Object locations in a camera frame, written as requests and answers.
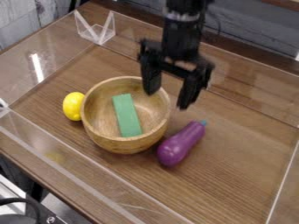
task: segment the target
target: wooden bowl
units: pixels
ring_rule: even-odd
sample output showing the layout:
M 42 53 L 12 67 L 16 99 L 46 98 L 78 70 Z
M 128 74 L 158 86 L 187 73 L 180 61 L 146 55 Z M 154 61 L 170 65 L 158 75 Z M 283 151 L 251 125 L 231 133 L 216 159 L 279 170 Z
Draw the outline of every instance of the wooden bowl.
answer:
M 122 137 L 112 96 L 131 94 L 143 135 Z M 80 116 L 92 141 L 106 150 L 134 154 L 147 150 L 163 137 L 171 114 L 168 94 L 160 90 L 148 96 L 139 77 L 116 77 L 100 82 L 86 94 Z

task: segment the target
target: purple eggplant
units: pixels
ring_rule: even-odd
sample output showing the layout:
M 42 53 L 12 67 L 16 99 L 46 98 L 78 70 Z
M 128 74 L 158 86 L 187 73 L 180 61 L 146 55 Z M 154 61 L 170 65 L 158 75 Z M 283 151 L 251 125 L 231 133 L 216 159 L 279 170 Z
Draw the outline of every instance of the purple eggplant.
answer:
M 204 136 L 206 125 L 206 121 L 192 121 L 180 132 L 163 141 L 158 148 L 158 159 L 163 165 L 175 166 L 183 161 L 192 146 Z

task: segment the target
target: green block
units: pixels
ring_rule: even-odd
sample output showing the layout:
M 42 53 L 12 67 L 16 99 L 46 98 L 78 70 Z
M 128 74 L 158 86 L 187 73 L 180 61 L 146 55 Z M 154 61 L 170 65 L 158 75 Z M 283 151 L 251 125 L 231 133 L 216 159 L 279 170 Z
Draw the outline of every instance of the green block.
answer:
M 140 136 L 143 131 L 131 94 L 116 95 L 112 100 L 122 137 Z

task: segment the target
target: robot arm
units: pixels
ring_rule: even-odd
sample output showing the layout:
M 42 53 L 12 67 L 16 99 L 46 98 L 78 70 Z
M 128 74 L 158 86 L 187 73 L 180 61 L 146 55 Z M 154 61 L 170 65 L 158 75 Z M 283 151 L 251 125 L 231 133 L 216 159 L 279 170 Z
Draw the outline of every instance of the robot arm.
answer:
M 144 39 L 139 61 L 144 91 L 151 95 L 162 86 L 162 71 L 183 79 L 178 107 L 187 109 L 207 88 L 214 64 L 199 55 L 206 10 L 212 0 L 167 0 L 163 42 Z M 192 63 L 187 70 L 178 61 Z

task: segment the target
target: toy lemon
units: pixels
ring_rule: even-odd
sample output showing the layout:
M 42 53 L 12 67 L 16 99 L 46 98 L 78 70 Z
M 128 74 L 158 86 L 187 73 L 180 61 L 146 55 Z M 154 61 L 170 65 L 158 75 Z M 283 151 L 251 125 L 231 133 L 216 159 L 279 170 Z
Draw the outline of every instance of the toy lemon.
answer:
M 63 100 L 63 113 L 72 121 L 80 121 L 80 104 L 84 94 L 70 93 Z

